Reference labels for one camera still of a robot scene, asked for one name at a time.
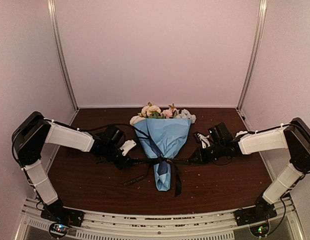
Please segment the black ribbon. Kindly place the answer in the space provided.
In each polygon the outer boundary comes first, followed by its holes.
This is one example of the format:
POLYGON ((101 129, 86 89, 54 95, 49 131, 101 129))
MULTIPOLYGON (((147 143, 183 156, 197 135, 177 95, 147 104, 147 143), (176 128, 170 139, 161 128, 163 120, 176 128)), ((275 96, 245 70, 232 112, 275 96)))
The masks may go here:
POLYGON ((140 137, 144 152, 147 155, 147 159, 135 160, 134 165, 148 164, 148 169, 145 174, 137 176, 123 183, 124 186, 132 186, 142 180, 144 180, 151 169, 154 170, 155 185, 158 191, 166 192, 171 188, 171 167, 174 168, 175 175, 175 193, 177 197, 182 193, 182 182, 180 179, 180 170, 178 165, 191 165, 190 158, 175 158, 176 153, 171 155, 165 155, 160 148, 160 143, 156 142, 151 135, 145 135, 140 137))

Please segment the blue wrapping paper sheet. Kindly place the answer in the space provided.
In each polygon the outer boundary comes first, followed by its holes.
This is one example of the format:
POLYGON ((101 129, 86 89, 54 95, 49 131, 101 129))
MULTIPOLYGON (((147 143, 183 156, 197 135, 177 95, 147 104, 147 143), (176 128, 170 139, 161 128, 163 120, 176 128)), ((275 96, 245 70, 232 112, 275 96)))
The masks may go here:
POLYGON ((192 123, 189 118, 146 118, 133 126, 149 159, 173 159, 186 143, 192 123))

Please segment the light blue flower stem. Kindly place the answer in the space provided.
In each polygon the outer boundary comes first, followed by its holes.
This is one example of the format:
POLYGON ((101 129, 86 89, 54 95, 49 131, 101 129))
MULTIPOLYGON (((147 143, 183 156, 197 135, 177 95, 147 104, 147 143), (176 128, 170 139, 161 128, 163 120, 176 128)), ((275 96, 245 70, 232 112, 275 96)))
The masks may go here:
POLYGON ((176 119, 189 119, 191 124, 194 124, 197 117, 195 114, 191 114, 187 109, 183 109, 177 114, 176 119))

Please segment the large pink peony stem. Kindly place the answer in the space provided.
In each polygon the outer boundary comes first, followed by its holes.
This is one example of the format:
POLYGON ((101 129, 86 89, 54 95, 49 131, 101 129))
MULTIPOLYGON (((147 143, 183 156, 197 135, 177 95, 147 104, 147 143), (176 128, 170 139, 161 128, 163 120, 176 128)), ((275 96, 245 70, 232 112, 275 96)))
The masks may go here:
POLYGON ((168 109, 162 111, 161 116, 165 119, 173 119, 176 118, 179 114, 179 110, 176 108, 175 104, 172 103, 168 106, 168 109))

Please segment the white rose stem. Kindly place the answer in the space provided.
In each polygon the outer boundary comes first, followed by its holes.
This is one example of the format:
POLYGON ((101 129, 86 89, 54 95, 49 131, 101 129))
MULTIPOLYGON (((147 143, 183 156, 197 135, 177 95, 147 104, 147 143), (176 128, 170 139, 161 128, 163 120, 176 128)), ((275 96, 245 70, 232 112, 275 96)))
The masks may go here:
POLYGON ((129 124, 131 126, 134 126, 138 122, 141 122, 145 119, 153 117, 157 118, 161 116, 162 116, 161 108, 157 105, 152 104, 151 102, 148 102, 137 115, 133 116, 130 119, 129 124))

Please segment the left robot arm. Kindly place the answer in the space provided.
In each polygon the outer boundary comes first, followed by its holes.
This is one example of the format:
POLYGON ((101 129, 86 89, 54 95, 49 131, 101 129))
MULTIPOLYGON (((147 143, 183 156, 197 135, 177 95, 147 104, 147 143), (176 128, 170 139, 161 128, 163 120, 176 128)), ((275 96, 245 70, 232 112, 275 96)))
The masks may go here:
POLYGON ((132 165, 128 153, 137 145, 132 139, 120 143, 123 138, 124 132, 112 124, 105 131, 93 133, 45 118, 34 111, 12 133, 11 151, 28 183, 43 205, 48 207, 48 215, 56 222, 62 222, 67 218, 67 211, 48 177, 48 170, 43 166, 43 148, 53 145, 55 151, 69 148, 89 153, 112 162, 121 170, 132 165))

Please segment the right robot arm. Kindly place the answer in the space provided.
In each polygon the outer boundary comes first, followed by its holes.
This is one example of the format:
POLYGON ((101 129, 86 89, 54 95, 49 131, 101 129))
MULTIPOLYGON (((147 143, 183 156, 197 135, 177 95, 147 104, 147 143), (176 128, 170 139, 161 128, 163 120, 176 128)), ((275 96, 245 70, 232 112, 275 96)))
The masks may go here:
POLYGON ((236 136, 232 136, 223 122, 209 128, 208 132, 209 137, 195 134, 197 141, 207 140, 207 143, 194 151, 190 163, 206 164, 222 157, 234 158, 278 149, 289 151, 289 163, 258 197, 251 210, 256 221, 263 220, 271 212, 271 205, 310 172, 310 128, 299 117, 264 130, 239 131, 236 136))

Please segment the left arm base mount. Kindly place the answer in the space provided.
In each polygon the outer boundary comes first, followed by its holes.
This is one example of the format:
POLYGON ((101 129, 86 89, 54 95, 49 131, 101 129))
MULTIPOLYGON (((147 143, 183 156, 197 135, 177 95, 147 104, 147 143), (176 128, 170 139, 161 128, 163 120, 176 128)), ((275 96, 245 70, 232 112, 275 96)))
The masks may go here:
POLYGON ((71 233, 74 227, 81 227, 85 213, 81 210, 61 208, 61 211, 44 207, 40 217, 51 221, 48 233, 54 239, 61 239, 71 233))

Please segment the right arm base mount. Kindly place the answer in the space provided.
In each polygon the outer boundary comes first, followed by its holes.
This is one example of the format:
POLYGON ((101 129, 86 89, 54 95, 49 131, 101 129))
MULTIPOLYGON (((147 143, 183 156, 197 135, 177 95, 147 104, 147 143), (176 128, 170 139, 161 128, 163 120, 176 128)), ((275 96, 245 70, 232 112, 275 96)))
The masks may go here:
POLYGON ((270 219, 277 216, 275 205, 264 201, 248 208, 239 208, 233 214, 237 226, 248 225, 250 233, 257 238, 266 237, 271 232, 270 219))

